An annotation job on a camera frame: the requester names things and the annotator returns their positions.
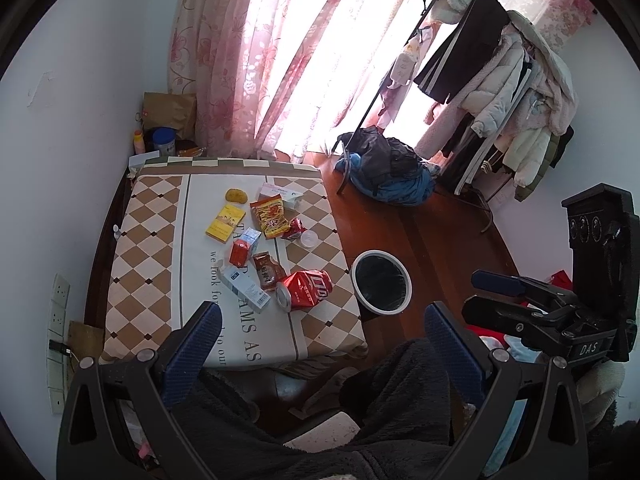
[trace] white wall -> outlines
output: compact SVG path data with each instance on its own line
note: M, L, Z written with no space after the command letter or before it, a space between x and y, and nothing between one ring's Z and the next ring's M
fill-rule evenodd
M145 8L58 0L0 81L0 410L49 479L60 425L46 384L50 290L62 273L67 320L82 320L100 229L132 151Z
M178 0L147 0L145 16L145 91L167 92L166 69Z
M524 202L495 207L495 223L524 276L571 275L562 199L600 182L629 190L640 214L640 72L601 15L561 52L580 98L574 138L555 169ZM640 416L640 342L626 366L618 420Z

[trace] hanging clothes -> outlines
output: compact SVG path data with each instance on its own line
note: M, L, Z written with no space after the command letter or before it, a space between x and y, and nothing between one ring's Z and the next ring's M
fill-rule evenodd
M533 44L541 75L532 83L506 124L496 148L504 153L504 165L515 171L517 186L533 183L546 161L552 136L562 136L570 126L578 106L571 73L545 39L524 16L508 11L513 25Z
M450 101L491 59L508 23L498 0L472 0L456 29L415 77L418 88L439 103Z
M462 137L464 136L466 130L471 125L473 120L474 120L473 115L471 115L469 113L467 113L462 118L462 120L458 124L458 127L456 127L456 130L453 132L453 135L451 136L451 138L447 141L447 143L444 145L443 149L441 150L442 151L442 155L444 155L446 157L449 157L451 152L453 152L456 149L456 146L458 145L460 140L462 140Z
M411 87L411 81L420 70L433 42L433 37L431 25L419 28L396 59L380 92L382 110L378 113L380 117L376 123L378 127L386 128L396 120L400 107Z
M468 126L473 120L473 115L466 114L460 122L457 130L463 129L458 142L452 148L452 154L447 159L442 173L438 177L438 183L449 192L455 192L458 182L465 174L469 162L473 159L478 149L482 146L484 139L478 137Z
M504 119L504 114L510 106L511 95L519 80L523 60L522 38L513 27L507 27L494 56L434 118L433 123L415 145L416 153L423 158L431 158L444 147L465 113L476 116L484 109L483 106L494 104L491 112L488 111L476 126L476 130L483 132L485 136L491 134L492 130L488 129L488 125L500 124ZM466 101L472 92L474 95ZM465 101L467 109L462 107Z
M514 198L518 202L522 202L526 197L528 197L531 193L534 192L542 178L546 174L546 170L548 168L555 168L556 164L560 161L560 158L564 154L564 149L566 148L567 143L573 138L574 129L569 126L567 131L562 136L552 135L549 137L549 146L546 149L544 160L540 165L538 170L538 174L533 179L533 182L528 186L518 186L515 191Z
M538 78L538 75L541 71L540 65L535 60L529 61L527 59L523 60L522 70L524 72L522 72L522 77L519 77L519 83L512 95L511 106L508 107L506 113L503 115L502 122L497 125L497 128L495 130L493 129L492 125L491 133L482 142L482 146L480 147L480 149L478 149L468 167L466 168L465 174L462 176L458 183L458 186L456 187L455 194L460 194L460 191L465 184L471 184L472 180L478 173L480 166L482 165L484 157L491 149L491 146L494 144L495 139L497 139L497 137L500 135L505 124L509 121L509 118L513 114L513 111L516 109L518 102L522 99L522 96L530 87L532 81Z

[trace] pile of clothes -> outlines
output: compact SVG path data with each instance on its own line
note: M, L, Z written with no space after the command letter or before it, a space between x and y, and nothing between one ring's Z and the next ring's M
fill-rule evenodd
M497 0L438 0L431 19L456 24L414 78L434 99L415 151L452 153L443 182L459 193L497 150L527 192L566 143L578 97L564 61L536 27Z

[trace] potato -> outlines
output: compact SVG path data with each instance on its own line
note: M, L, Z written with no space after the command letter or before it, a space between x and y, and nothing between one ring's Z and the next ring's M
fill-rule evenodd
M226 191L225 200L228 202L236 202L237 204L246 204L249 197L242 189L231 188Z

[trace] black jacket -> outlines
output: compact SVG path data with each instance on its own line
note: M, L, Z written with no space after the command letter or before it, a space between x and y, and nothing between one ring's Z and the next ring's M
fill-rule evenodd
M451 100L491 59L508 23L507 12L498 0L471 0L456 30L414 82L439 103Z

